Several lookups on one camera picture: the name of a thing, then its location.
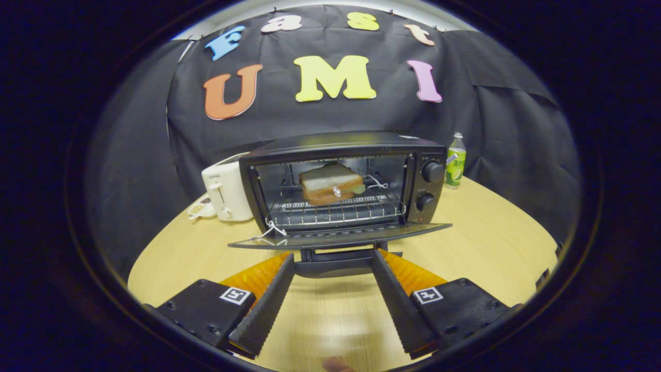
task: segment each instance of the oven rack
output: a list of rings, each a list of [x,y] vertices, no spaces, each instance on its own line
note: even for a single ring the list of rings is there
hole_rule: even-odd
[[[302,227],[388,219],[406,213],[406,206],[387,187],[369,187],[351,199],[321,206],[310,205],[300,190],[300,186],[283,186],[267,219],[278,227]]]

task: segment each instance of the sandwich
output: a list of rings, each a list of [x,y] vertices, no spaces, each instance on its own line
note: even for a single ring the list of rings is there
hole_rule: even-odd
[[[365,191],[363,177],[339,163],[299,174],[303,198],[310,205],[327,205],[354,197]]]

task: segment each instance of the letter m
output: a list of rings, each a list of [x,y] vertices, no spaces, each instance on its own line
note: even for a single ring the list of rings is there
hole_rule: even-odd
[[[361,56],[345,56],[337,68],[333,69],[319,56],[296,58],[295,65],[301,66],[301,91],[296,94],[296,101],[318,101],[323,93],[317,89],[317,82],[326,93],[336,98],[346,80],[346,89],[342,94],[350,99],[371,99],[376,92],[369,86],[366,65],[369,60]]]

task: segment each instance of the finger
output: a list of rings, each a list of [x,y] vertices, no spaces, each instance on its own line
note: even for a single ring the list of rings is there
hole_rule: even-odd
[[[327,372],[358,372],[340,356],[328,357],[321,362]]]

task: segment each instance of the toaster oven door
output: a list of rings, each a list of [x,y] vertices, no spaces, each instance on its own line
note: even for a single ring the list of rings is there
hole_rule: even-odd
[[[229,244],[234,248],[253,248],[265,250],[301,250],[331,249],[366,246],[378,242],[387,242],[408,238],[448,228],[452,224],[399,224],[389,223],[363,228],[333,230],[328,232],[295,232],[283,236],[263,236]]]

